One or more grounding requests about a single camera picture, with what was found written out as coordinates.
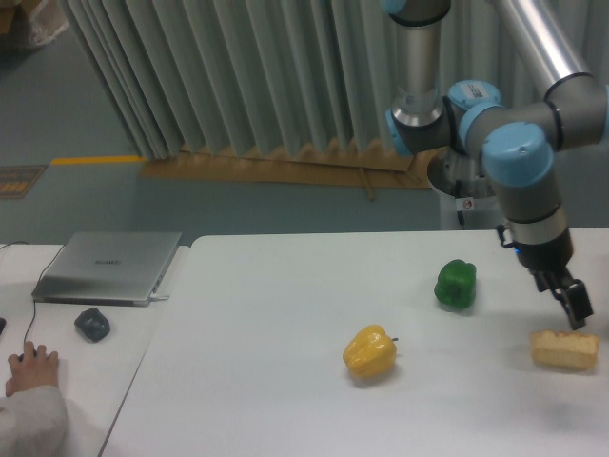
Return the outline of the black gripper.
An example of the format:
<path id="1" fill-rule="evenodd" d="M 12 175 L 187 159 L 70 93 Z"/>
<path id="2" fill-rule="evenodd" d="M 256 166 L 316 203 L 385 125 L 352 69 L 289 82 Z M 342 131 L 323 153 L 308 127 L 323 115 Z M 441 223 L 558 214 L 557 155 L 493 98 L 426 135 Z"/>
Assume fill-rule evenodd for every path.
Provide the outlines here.
<path id="1" fill-rule="evenodd" d="M 570 328 L 586 326 L 586 319 L 594 314 L 585 284 L 573 278 L 567 264 L 573 255 L 569 230 L 557 238 L 541 244 L 524 244 L 513 238 L 506 241 L 507 225 L 496 226 L 503 248 L 512 248 L 519 262 L 533 275 L 538 292 L 553 291 L 562 305 Z"/>

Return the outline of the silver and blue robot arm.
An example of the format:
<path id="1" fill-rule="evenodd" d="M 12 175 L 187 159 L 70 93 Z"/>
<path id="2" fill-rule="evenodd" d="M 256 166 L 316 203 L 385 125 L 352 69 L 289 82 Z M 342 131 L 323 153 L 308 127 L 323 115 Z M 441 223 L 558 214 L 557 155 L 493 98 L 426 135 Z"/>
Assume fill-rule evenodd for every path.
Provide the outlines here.
<path id="1" fill-rule="evenodd" d="M 497 1 L 494 9 L 528 68 L 541 101 L 505 108 L 483 82 L 438 92 L 447 1 L 385 1 L 398 28 L 398 93 L 385 118 L 401 155 L 448 147 L 467 158 L 493 190 L 504 223 L 498 235 L 560 302 L 572 329 L 593 309 L 567 265 L 573 254 L 554 172 L 554 155 L 605 142 L 608 89 L 599 84 L 544 1 Z"/>

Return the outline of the white sleeved forearm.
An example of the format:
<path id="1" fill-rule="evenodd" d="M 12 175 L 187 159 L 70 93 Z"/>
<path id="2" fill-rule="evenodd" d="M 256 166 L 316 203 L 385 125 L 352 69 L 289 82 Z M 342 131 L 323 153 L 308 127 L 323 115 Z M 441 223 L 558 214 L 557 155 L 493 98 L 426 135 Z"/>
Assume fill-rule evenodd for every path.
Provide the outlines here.
<path id="1" fill-rule="evenodd" d="M 41 386 L 1 399 L 1 455 L 54 456 L 68 423 L 58 387 Z"/>

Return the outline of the person's hand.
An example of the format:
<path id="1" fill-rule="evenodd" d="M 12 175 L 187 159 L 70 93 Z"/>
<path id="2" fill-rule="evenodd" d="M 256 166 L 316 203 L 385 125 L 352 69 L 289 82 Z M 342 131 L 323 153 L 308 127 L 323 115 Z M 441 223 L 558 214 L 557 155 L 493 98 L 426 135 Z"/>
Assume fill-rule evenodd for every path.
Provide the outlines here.
<path id="1" fill-rule="evenodd" d="M 10 378 L 6 382 L 6 396 L 37 387 L 58 387 L 59 356 L 57 351 L 47 352 L 45 345 L 37 348 L 32 341 L 23 345 L 23 357 L 12 354 L 8 358 Z"/>

